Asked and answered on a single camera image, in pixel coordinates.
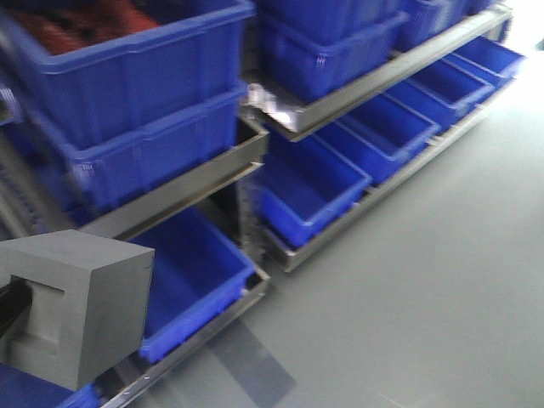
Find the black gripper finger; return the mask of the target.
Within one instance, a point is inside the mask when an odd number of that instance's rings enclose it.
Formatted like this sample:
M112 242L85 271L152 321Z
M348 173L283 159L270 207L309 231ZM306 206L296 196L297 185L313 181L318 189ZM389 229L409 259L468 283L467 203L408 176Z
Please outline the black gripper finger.
M1 288L1 337L31 305L32 290L26 282L10 282Z

